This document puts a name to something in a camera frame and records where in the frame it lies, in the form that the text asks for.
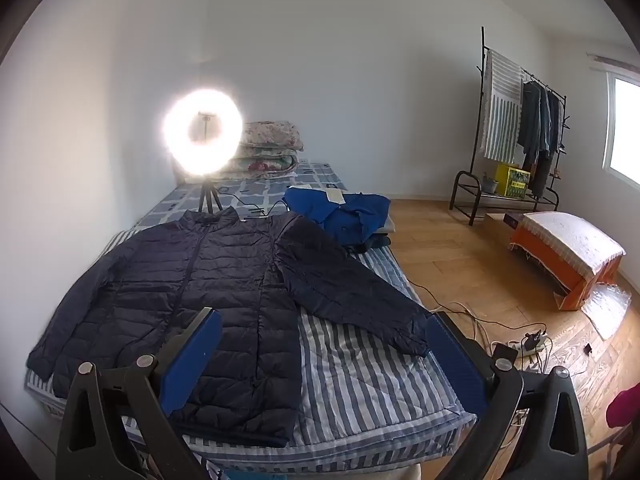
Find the navy quilted puffer jacket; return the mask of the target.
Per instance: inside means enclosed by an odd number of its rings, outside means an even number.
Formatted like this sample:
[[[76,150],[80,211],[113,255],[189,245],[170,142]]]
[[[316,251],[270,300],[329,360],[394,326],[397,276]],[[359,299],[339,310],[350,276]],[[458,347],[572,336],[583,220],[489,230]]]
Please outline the navy quilted puffer jacket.
[[[70,288],[26,365],[66,398],[77,367],[125,367],[160,351],[204,308],[221,340],[172,418],[185,432],[285,446],[302,397],[298,316],[352,325],[413,356],[427,310],[352,258],[320,226],[287,212],[242,220],[189,211],[115,246]]]

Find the black clothes rack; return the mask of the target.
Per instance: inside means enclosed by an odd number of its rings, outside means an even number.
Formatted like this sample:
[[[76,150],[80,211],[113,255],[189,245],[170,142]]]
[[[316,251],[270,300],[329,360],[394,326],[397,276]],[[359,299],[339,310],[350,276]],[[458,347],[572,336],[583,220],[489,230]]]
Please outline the black clothes rack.
[[[469,226],[490,200],[495,210],[560,208],[560,160],[566,154],[567,97],[486,44],[469,167],[454,177],[448,208]]]

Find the dark hanging clothes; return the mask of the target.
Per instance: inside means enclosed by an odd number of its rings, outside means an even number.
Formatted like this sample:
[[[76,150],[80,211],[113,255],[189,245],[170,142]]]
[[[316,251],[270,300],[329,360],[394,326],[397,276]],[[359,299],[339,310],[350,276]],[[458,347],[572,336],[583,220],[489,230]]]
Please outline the dark hanging clothes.
[[[537,81],[523,86],[518,145],[523,149],[522,169],[530,173],[528,188],[541,198],[551,165],[560,147],[562,102]]]

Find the white power strip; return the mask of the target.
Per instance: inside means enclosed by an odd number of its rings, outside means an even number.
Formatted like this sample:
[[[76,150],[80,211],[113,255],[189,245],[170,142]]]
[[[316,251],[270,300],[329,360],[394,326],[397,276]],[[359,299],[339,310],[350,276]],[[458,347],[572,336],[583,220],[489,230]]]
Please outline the white power strip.
[[[518,358],[526,358],[526,356],[536,356],[544,350],[546,339],[546,333],[536,332],[526,334],[520,341],[511,340],[506,345],[516,351]]]

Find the blue striped bed cover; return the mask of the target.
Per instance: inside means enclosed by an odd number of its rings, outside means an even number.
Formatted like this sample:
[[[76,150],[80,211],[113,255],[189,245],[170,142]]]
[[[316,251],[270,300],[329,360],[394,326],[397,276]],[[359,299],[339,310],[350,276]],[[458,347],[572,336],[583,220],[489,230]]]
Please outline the blue striped bed cover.
[[[359,262],[419,304],[389,258]],[[451,453],[472,422],[431,353],[405,354],[366,330],[308,312],[299,313],[298,333],[302,397],[288,444],[221,442],[181,430],[171,416],[193,451],[245,470],[383,469]],[[62,399],[27,369],[32,384]]]

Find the orange box with white cloth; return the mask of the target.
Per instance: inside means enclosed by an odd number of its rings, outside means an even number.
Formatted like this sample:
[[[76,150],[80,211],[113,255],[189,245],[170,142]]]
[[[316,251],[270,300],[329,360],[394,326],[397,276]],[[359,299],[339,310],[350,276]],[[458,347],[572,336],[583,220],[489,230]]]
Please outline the orange box with white cloth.
[[[510,240],[540,263],[565,289],[561,311],[582,308],[594,286],[615,284],[625,249],[587,220],[561,211],[524,214]]]

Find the blue garment pile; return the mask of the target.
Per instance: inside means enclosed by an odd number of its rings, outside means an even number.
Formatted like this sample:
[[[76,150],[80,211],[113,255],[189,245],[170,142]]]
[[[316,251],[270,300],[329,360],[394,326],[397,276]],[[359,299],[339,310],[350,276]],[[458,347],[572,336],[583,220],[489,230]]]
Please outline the blue garment pile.
[[[390,246],[390,234],[385,229],[390,220],[390,200],[385,196],[290,186],[283,201],[290,211],[318,224],[354,254]]]

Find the black tripod stand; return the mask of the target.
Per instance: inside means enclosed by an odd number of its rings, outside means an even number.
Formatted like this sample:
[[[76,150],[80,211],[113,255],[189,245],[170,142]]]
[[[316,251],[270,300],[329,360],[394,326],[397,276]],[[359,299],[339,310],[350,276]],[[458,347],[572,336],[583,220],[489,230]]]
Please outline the black tripod stand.
[[[200,199],[198,200],[198,211],[207,211],[209,214],[214,212],[214,208],[222,211],[222,206],[216,183],[212,177],[205,177],[201,184]]]

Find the yellow box on rack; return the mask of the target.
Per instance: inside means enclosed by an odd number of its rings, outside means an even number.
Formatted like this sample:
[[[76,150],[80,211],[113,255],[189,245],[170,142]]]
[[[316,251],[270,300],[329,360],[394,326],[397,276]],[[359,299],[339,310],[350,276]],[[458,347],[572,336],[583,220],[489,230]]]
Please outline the yellow box on rack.
[[[506,198],[524,200],[529,179],[529,171],[500,162],[495,173],[496,194]]]

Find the blue checked bed sheet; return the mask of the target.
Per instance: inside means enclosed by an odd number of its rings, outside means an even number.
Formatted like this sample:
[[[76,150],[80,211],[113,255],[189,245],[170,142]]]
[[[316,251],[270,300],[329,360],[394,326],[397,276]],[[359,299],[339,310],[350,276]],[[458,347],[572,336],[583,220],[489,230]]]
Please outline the blue checked bed sheet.
[[[198,210],[201,183],[179,184],[156,206],[154,206],[134,227],[146,229],[158,224],[175,221],[187,210]],[[241,218],[255,218],[263,214],[285,212],[281,202],[290,186],[308,188],[339,188],[346,190],[329,164],[323,162],[301,162],[292,172],[280,176],[226,179],[215,183],[221,205],[233,207]]]

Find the folded floral quilt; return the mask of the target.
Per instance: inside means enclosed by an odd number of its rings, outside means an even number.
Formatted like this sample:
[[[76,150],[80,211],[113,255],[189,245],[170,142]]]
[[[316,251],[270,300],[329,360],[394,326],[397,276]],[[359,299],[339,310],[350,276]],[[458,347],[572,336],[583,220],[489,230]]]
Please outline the folded floral quilt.
[[[288,174],[304,150],[300,132],[292,122],[247,122],[238,150],[219,171],[222,178],[251,178]]]

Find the window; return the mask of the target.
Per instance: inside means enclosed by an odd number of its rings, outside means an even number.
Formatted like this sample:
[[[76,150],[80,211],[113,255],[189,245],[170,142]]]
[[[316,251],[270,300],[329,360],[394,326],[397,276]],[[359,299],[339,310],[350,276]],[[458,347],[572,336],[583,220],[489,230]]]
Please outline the window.
[[[639,188],[639,83],[606,74],[608,118],[603,167],[633,188]]]

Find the striped hanging towel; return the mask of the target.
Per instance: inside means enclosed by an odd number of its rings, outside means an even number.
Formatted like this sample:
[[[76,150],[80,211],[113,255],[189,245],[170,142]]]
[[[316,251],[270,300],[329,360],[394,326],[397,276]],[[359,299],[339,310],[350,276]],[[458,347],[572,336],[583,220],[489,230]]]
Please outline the striped hanging towel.
[[[521,66],[487,49],[480,109],[480,149],[487,159],[505,164],[514,162],[523,86]]]

